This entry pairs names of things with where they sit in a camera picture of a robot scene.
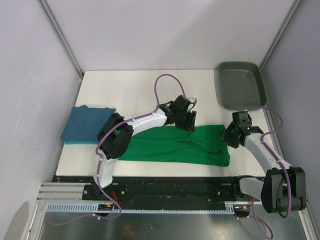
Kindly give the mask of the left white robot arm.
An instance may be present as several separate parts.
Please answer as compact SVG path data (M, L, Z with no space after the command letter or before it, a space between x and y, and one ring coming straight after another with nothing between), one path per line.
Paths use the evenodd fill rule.
M193 108L196 103L195 97L179 95L176 100L158 104L154 110L142 115L123 117L119 113L112 114L97 135L95 153L99 156L99 163L93 194L100 200L110 196L109 185L113 181L117 160L127 151L134 135L167 125L194 132L197 112Z

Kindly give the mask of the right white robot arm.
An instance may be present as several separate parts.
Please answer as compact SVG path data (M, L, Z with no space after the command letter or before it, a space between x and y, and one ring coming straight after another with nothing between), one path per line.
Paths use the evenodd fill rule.
M230 188L231 196L242 201L250 195L261 201L267 213L278 213L286 218L291 212L302 211L307 205L306 174L301 167L293 167L264 139L265 134L252 125L247 111L232 113L232 121L221 136L228 146L246 148L265 173L263 180L242 176Z

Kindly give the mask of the green t shirt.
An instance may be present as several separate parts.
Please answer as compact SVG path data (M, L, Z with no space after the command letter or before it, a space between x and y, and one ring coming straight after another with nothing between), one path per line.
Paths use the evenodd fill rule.
M154 127L134 135L119 159L228 167L230 154L221 140L225 130L221 124L197 126L194 132L174 126Z

